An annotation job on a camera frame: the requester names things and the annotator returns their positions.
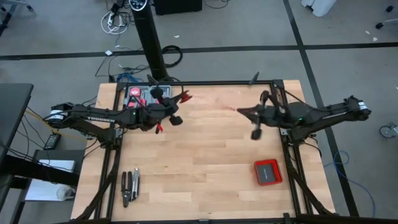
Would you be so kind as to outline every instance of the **wooden tabletop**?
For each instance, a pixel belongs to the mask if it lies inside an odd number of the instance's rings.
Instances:
[[[299,81],[284,83],[286,90],[303,100]],[[163,133],[135,130],[124,135],[112,220],[280,218],[286,212],[294,217],[279,130],[262,126],[261,140],[253,141],[250,139],[253,125],[234,111],[258,104],[261,92],[269,90],[269,86],[185,88],[194,97],[179,105],[177,114],[183,124],[172,126],[165,120]],[[112,108],[115,90],[116,84],[101,84],[96,107]],[[179,93],[180,87],[173,87],[173,92]],[[307,142],[316,145],[312,140]],[[327,209],[334,211],[318,151],[303,145],[300,152],[308,186]],[[103,157],[104,150],[98,149],[85,158],[72,218],[79,216],[93,199]],[[264,159],[278,160],[283,183],[268,186],[257,183],[253,164]],[[135,167],[141,172],[141,194],[128,208],[123,208],[121,174]],[[109,189],[104,195],[103,217],[108,194]],[[299,187],[298,194],[303,210]]]

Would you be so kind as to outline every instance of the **desk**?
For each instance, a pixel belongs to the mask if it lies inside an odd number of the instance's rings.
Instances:
[[[284,85],[303,99],[299,81],[287,80]],[[112,108],[115,89],[116,84],[101,84],[96,107]],[[194,97],[180,105],[177,114],[183,119],[182,125],[173,127],[164,121],[164,132],[158,135],[154,130],[128,131],[124,135],[112,221],[281,218],[283,213],[294,217],[279,130],[262,126],[261,140],[250,140],[253,125],[230,109],[258,104],[261,92],[269,90],[269,85],[202,85],[185,89]],[[179,86],[173,86],[174,93],[179,91]],[[333,212],[318,151],[303,145],[300,152],[308,186]],[[72,218],[79,216],[94,197],[103,158],[104,150],[98,149],[83,161]],[[253,164],[263,159],[278,160],[283,183],[258,185]],[[121,174],[135,167],[141,172],[141,194],[123,208]],[[298,192],[305,212],[299,187]],[[104,195],[103,217],[108,194],[109,189]]]

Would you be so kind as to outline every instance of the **pliers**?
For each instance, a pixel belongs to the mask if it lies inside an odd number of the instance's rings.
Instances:
[[[127,188],[126,188],[126,172],[122,173],[122,196],[123,196],[123,207],[127,208],[129,206],[129,202],[131,200],[131,192],[132,192],[132,173],[129,171],[128,179],[127,179]]]

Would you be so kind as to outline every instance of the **black box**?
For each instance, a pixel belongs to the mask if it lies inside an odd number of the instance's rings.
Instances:
[[[202,0],[154,0],[157,15],[201,11]]]

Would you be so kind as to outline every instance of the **red box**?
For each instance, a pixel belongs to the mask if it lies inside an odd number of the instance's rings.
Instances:
[[[259,185],[266,186],[282,183],[282,176],[276,159],[256,161],[254,163],[254,168]]]

